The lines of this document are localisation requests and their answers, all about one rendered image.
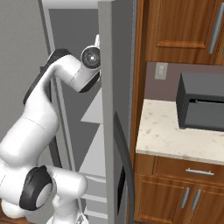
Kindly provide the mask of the grey fridge door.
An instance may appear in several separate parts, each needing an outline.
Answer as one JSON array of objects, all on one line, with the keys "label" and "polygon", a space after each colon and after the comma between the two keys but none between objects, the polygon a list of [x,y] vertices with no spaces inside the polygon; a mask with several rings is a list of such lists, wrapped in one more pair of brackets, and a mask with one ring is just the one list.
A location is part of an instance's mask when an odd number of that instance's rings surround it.
[{"label": "grey fridge door", "polygon": [[130,151],[137,0],[101,0],[98,18],[108,224],[129,224],[130,200],[114,139],[114,114]]}]

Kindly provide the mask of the wooden base cupboard door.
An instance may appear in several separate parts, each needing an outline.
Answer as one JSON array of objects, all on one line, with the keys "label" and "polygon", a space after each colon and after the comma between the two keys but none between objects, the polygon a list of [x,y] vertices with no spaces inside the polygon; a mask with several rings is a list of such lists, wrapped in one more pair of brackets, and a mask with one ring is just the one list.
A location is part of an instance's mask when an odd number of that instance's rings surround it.
[{"label": "wooden base cupboard door", "polygon": [[182,224],[188,199],[182,209],[185,189],[193,184],[170,178],[135,175],[134,220],[147,224]]},{"label": "wooden base cupboard door", "polygon": [[191,224],[224,224],[224,187],[198,185],[199,202],[192,210]]}]

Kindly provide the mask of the pale grey fridge shelf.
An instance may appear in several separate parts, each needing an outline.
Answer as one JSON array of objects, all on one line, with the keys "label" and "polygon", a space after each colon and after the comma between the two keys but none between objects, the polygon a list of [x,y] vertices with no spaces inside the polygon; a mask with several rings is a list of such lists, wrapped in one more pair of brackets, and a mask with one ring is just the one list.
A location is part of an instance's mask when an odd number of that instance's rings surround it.
[{"label": "pale grey fridge shelf", "polygon": [[104,134],[101,124],[88,149],[87,155],[80,167],[80,172],[88,175],[106,177]]},{"label": "pale grey fridge shelf", "polygon": [[89,105],[84,116],[81,118],[85,123],[98,123],[103,124],[103,112],[102,112],[102,90],[99,89],[95,98]]}]

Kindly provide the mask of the tall wooden side panel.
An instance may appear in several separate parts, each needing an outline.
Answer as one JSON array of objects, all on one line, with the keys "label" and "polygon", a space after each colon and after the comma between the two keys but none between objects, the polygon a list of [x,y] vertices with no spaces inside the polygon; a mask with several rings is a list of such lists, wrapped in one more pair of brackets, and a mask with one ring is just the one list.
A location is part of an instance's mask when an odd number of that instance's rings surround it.
[{"label": "tall wooden side panel", "polygon": [[136,166],[137,135],[144,102],[144,85],[145,85],[146,67],[147,67],[147,61],[145,59],[145,49],[147,42],[149,6],[150,6],[150,0],[137,0],[135,64],[134,64],[132,114],[131,114],[131,139],[129,150],[132,169],[135,169]]}]

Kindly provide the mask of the pale grey fridge drawer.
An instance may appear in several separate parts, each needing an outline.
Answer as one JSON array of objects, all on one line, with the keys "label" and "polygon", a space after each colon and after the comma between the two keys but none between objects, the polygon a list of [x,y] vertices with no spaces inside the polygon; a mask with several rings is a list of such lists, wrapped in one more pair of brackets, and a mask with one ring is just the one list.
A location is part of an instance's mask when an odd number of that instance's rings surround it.
[{"label": "pale grey fridge drawer", "polygon": [[106,180],[104,178],[87,177],[87,191],[81,197],[81,204],[90,224],[108,223]]}]

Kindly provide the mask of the wooden drawer front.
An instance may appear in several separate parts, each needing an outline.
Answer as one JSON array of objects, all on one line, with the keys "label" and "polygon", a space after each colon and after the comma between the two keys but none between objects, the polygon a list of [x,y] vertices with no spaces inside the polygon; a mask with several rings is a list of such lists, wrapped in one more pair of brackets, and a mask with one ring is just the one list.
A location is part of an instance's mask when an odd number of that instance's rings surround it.
[{"label": "wooden drawer front", "polygon": [[[214,176],[198,175],[186,172],[186,169],[213,172]],[[154,173],[162,176],[180,179],[196,179],[211,183],[224,184],[224,165],[207,164],[183,159],[157,157],[154,165]]]}]

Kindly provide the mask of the grey fridge cabinet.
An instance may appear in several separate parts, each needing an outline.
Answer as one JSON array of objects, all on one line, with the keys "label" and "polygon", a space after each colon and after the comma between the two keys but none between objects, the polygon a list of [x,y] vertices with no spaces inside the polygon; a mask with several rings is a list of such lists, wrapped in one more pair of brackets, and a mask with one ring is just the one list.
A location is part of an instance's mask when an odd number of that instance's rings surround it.
[{"label": "grey fridge cabinet", "polygon": [[[50,47],[66,48],[79,59],[82,50],[95,42],[99,32],[97,0],[72,0],[69,6],[58,6],[56,0],[42,0],[42,3]],[[60,119],[55,145],[65,169],[81,173],[81,165],[100,126],[82,122],[81,118],[99,89],[102,84],[97,81],[88,92],[79,94],[58,78],[51,81],[52,103]],[[106,180],[106,177],[81,174]],[[79,206],[83,211],[81,199]]]}]

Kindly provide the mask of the dark grey microwave oven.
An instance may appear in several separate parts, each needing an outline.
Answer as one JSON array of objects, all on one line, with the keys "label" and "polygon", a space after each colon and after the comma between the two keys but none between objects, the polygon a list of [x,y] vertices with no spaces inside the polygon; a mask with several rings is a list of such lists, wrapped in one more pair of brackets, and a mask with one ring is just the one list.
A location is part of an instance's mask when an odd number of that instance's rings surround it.
[{"label": "dark grey microwave oven", "polygon": [[181,129],[224,132],[224,74],[182,73],[176,108]]}]

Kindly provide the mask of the white wall socket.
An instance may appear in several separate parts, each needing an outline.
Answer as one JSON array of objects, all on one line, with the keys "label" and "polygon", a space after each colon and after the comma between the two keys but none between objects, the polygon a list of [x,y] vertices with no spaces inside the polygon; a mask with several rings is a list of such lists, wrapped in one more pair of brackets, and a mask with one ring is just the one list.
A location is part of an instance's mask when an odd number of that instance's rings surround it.
[{"label": "white wall socket", "polygon": [[156,72],[155,72],[155,79],[156,80],[166,80],[168,64],[164,62],[158,62],[156,64]]}]

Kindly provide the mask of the wooden wall cupboard door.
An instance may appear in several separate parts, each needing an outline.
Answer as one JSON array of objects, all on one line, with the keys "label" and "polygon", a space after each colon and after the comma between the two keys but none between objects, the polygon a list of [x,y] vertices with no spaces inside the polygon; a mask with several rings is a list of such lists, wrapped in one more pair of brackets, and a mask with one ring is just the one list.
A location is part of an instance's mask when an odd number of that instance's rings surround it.
[{"label": "wooden wall cupboard door", "polygon": [[224,65],[224,14],[213,53],[208,53],[221,3],[224,0],[150,0],[146,59]]}]

